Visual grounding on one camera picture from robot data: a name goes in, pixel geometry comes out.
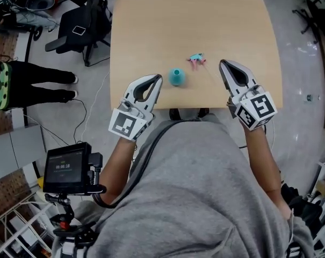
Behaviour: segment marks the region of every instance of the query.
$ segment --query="black shoe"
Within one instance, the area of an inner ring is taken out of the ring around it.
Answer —
[[[169,109],[169,118],[171,120],[181,120],[180,113],[178,109]]]
[[[198,118],[205,117],[207,114],[209,114],[209,112],[210,112],[209,108],[200,108],[198,113]]]

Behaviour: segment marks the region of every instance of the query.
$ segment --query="round teal object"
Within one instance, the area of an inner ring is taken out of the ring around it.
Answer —
[[[173,86],[180,86],[185,82],[185,72],[182,69],[171,69],[168,74],[168,80]]]

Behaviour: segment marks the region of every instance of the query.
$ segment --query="chair seat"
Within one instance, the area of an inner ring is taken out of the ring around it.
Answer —
[[[67,45],[56,49],[58,54],[68,51],[81,52],[83,48],[93,43],[91,34],[86,30],[83,35],[73,33],[76,26],[82,28],[89,27],[89,17],[87,17],[87,7],[81,6],[79,8],[67,11],[62,15],[59,38],[67,36]]]

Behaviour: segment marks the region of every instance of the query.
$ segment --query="person's right arm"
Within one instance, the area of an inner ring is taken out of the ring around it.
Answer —
[[[262,127],[249,131],[244,125],[249,164],[252,172],[268,197],[277,206],[285,219],[291,216],[291,210],[280,192],[280,172],[273,159],[270,147]]]

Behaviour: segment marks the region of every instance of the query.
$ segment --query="jeans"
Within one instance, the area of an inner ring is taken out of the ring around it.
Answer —
[[[31,63],[12,61],[8,108],[28,107],[39,103],[66,103],[75,97],[74,91],[50,90],[32,86],[31,84],[55,82],[71,84],[75,75],[69,71],[43,68]]]
[[[16,14],[18,24],[42,26],[52,30],[58,26],[56,20],[44,11],[19,12]]]

